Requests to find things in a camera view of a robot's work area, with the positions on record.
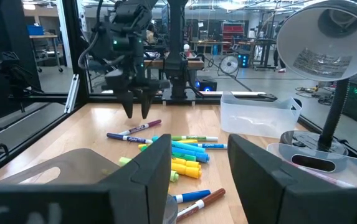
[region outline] marker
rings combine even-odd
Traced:
[[[195,167],[199,169],[202,167],[201,165],[199,165],[199,162],[186,161],[185,159],[180,159],[180,158],[171,158],[171,162],[181,164],[187,167]]]
[[[219,190],[213,192],[212,194],[198,200],[197,202],[195,202],[195,204],[189,206],[188,208],[185,208],[184,210],[178,212],[177,222],[194,214],[195,212],[199,211],[201,208],[204,208],[204,207],[212,204],[216,200],[222,198],[222,196],[224,196],[225,193],[226,193],[226,191],[224,189],[219,189]]]
[[[196,156],[186,155],[186,154],[177,153],[177,152],[171,153],[171,157],[185,159],[186,161],[196,161]]]
[[[218,137],[206,137],[206,136],[172,136],[171,140],[187,140],[187,139],[196,139],[200,141],[218,141]]]
[[[198,140],[189,139],[189,140],[179,140],[178,142],[181,142],[181,143],[198,143]]]
[[[152,140],[149,140],[149,139],[142,139],[142,138],[136,138],[136,137],[131,137],[131,136],[122,136],[121,134],[107,133],[106,136],[108,138],[112,138],[112,139],[139,142],[139,143],[145,143],[145,144],[152,144],[152,142],[153,142]]]
[[[186,143],[190,146],[202,147],[205,149],[228,149],[227,144],[197,144],[197,143]]]
[[[127,130],[127,131],[124,131],[124,132],[118,133],[118,134],[126,136],[126,135],[129,135],[129,134],[144,130],[146,128],[150,128],[150,127],[155,126],[155,125],[160,124],[160,123],[161,123],[160,119],[156,120],[156,121],[151,121],[149,123],[142,124],[141,126],[138,126],[138,127],[135,127],[135,128],[131,128],[130,130]]]
[[[200,190],[197,192],[191,192],[181,195],[175,195],[173,198],[177,201],[177,203],[183,202],[191,202],[194,200],[202,199],[210,194],[210,190]]]
[[[159,136],[153,136],[152,141],[155,141],[159,138]],[[177,142],[177,141],[171,141],[171,145],[174,147],[178,147],[181,149],[186,149],[186,150],[190,150],[190,151],[194,151],[194,152],[201,152],[204,153],[206,150],[204,148],[201,147],[196,147],[196,146],[190,146],[189,144],[185,144],[185,143],[181,143],[181,142]]]
[[[125,157],[121,157],[119,160],[118,160],[118,163],[120,164],[120,166],[124,166],[125,164],[127,164],[128,162],[130,162],[131,159],[129,158],[125,158]],[[170,173],[170,181],[171,182],[175,182],[179,179],[179,175],[177,174],[176,171],[171,171]]]
[[[142,147],[148,147],[148,146],[149,146],[149,144],[139,144],[138,149],[141,149]]]
[[[199,162],[208,162],[210,160],[210,157],[206,153],[200,153],[200,152],[193,152],[185,149],[180,149],[177,147],[172,147],[171,152],[173,153],[182,153],[190,156],[196,156],[196,161]]]
[[[177,171],[181,175],[193,177],[198,179],[202,175],[202,171],[199,168],[187,167],[181,164],[171,163],[171,170]]]

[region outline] blue bin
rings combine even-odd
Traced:
[[[42,26],[27,25],[27,31],[29,31],[29,35],[44,35]]]

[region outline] brown marker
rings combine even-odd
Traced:
[[[177,215],[177,222],[181,221],[182,219],[194,214],[195,212],[199,211],[199,209],[210,205],[211,203],[215,202],[219,198],[222,198],[226,193],[225,189],[219,189],[212,194],[198,200],[193,205],[185,208],[184,210],[180,211]]]

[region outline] purple marker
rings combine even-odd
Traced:
[[[136,138],[136,137],[130,137],[130,136],[122,136],[121,134],[106,133],[106,136],[108,138],[112,138],[112,139],[139,142],[139,143],[143,143],[143,144],[152,144],[153,143],[153,141],[149,140],[149,139],[142,139],[142,138]]]
[[[127,130],[127,131],[124,131],[122,133],[118,133],[118,134],[121,134],[121,135],[129,135],[129,134],[132,134],[132,133],[135,133],[135,132],[138,132],[138,131],[141,131],[141,130],[144,130],[146,128],[150,128],[152,126],[155,126],[157,124],[160,124],[161,123],[161,120],[156,120],[156,121],[151,121],[149,123],[146,123],[146,124],[142,124],[141,126],[138,126],[136,128],[132,128],[130,130]]]

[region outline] desk lamp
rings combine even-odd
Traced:
[[[347,156],[347,149],[333,134],[346,101],[349,77],[357,74],[357,2],[329,0],[297,11],[283,24],[277,48],[295,73],[316,81],[337,81],[322,133],[288,131],[280,142]]]

